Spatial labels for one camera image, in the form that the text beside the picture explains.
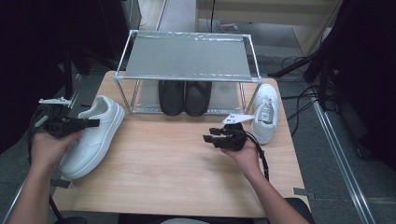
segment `wooden table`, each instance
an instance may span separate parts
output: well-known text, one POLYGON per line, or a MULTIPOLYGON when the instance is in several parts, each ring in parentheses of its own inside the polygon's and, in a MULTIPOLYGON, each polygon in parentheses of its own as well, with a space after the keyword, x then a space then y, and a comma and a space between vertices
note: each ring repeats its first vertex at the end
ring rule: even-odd
MULTIPOLYGON (((112 71, 105 75, 98 94, 125 108, 113 75, 112 71)), ((273 79, 264 82, 277 88, 273 79)), ((126 95, 132 95, 134 81, 121 84, 126 95)), ((244 84, 247 99, 256 86, 244 84)), ((265 217, 253 188, 234 162, 204 142, 203 134, 209 134, 209 128, 221 128, 224 118, 127 112, 102 162, 74 180, 69 189, 57 188, 54 200, 60 210, 72 211, 265 217)), ((248 131, 250 122, 243 125, 248 131)), ((305 196, 293 193, 293 188, 303 189, 304 183, 281 101, 276 133, 262 149, 270 182, 280 194, 308 204, 305 196)))
MULTIPOLYGON (((211 0, 196 0, 195 30, 199 19, 212 15, 211 0)), ((214 20, 291 25, 304 56, 332 26, 342 0, 217 0, 214 20)))

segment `gray floor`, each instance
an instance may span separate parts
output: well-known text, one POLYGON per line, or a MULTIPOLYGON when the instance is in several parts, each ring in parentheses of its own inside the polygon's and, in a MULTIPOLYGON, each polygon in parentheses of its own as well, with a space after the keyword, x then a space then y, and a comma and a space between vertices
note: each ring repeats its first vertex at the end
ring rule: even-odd
MULTIPOLYGON (((169 0, 161 30, 193 31, 191 2, 169 0)), ((213 30, 222 33, 219 24, 213 22, 213 30)), ((283 66, 301 57, 294 33, 289 26, 259 23, 235 23, 240 33, 251 34, 262 74, 278 71, 283 66)), ((200 32, 207 32, 206 21, 200 21, 200 32)), ((107 71, 102 65, 92 62, 89 76, 82 76, 84 88, 73 108, 72 116, 84 110, 80 105, 89 105, 96 94, 103 75, 107 71)), ((299 95, 306 87, 302 71, 278 78, 282 96, 299 95)), ((304 98, 301 105, 311 99, 304 98)), ((287 116, 296 111, 296 100, 283 101, 287 116)), ((396 223, 396 174, 381 161, 364 161, 357 156, 356 147, 342 118, 336 112, 327 112, 332 127, 351 168, 361 185, 377 223, 396 223)), ((290 121, 290 130, 295 119, 290 121)), ((12 203, 18 186, 27 174, 26 140, 0 155, 0 219, 3 220, 12 203)), ((323 131, 317 112, 311 106, 300 114, 300 124, 293 136, 293 144, 303 175, 312 214, 317 223, 361 223, 346 182, 332 153, 331 145, 323 131)), ((89 223, 117 223, 117 214, 64 212, 68 216, 84 216, 89 223)))

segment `white shoe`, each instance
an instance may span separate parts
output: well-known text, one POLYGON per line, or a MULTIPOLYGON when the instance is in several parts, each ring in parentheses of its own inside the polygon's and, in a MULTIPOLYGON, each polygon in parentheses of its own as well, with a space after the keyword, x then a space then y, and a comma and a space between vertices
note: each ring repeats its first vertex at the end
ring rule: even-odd
POLYGON ((270 84, 262 84, 254 97, 253 107, 255 118, 250 132, 260 144, 267 144, 271 141, 277 125, 279 105, 276 89, 270 84))
POLYGON ((116 102, 96 96, 92 108, 81 112, 78 118, 99 119, 100 125, 85 129, 81 138, 70 145, 59 165, 61 174, 68 179, 77 179, 93 170, 106 155, 124 115, 124 109, 116 102))

